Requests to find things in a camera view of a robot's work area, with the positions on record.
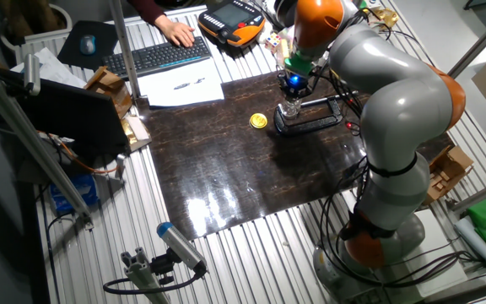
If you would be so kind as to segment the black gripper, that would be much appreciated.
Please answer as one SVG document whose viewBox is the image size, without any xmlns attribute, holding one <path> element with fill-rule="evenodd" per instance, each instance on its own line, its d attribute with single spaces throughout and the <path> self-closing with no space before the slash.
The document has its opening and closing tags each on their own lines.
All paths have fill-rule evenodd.
<svg viewBox="0 0 486 304">
<path fill-rule="evenodd" d="M 279 86 L 283 92 L 283 104 L 290 106 L 293 102 L 292 98 L 299 98 L 298 102 L 300 106 L 307 99 L 306 96 L 313 92 L 313 89 L 309 85 L 308 78 L 299 76 L 295 73 L 287 71 L 280 71 L 277 75 Z"/>
</svg>

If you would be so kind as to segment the bystander's hand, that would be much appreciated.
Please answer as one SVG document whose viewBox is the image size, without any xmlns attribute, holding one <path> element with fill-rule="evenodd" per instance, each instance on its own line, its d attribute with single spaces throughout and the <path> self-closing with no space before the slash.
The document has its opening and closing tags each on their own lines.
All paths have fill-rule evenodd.
<svg viewBox="0 0 486 304">
<path fill-rule="evenodd" d="M 173 22 L 165 15 L 159 16 L 154 25 L 164 34 L 166 39 L 177 46 L 191 47 L 195 41 L 194 28 L 180 22 Z"/>
</svg>

